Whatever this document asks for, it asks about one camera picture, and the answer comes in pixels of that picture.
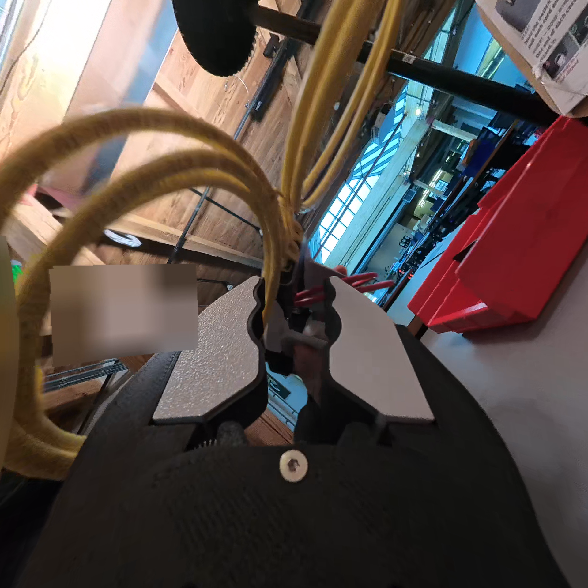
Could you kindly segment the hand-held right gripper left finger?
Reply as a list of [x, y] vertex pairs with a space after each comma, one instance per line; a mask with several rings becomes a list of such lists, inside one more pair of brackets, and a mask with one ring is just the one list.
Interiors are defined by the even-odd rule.
[[248, 427], [268, 405], [262, 312], [265, 284], [252, 277], [198, 317], [198, 345], [182, 351], [157, 408], [155, 424]]

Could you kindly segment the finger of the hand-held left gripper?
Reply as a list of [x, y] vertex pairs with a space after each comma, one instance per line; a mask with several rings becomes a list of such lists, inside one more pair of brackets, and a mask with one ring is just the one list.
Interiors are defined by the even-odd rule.
[[344, 266], [338, 266], [333, 269], [318, 263], [312, 258], [305, 258], [302, 268], [302, 280], [305, 288], [322, 286], [324, 280], [331, 276], [339, 277], [341, 279], [348, 276], [347, 268]]

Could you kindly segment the red plastic bin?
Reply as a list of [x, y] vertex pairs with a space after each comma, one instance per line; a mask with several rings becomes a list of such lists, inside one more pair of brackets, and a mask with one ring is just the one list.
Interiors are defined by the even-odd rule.
[[438, 334], [536, 320], [587, 240], [587, 126], [559, 117], [480, 200], [408, 310]]

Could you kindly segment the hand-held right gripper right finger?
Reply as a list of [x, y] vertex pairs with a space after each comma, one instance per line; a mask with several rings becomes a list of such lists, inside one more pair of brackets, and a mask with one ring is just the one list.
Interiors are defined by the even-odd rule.
[[320, 405], [347, 422], [435, 421], [393, 320], [339, 277], [324, 281]]

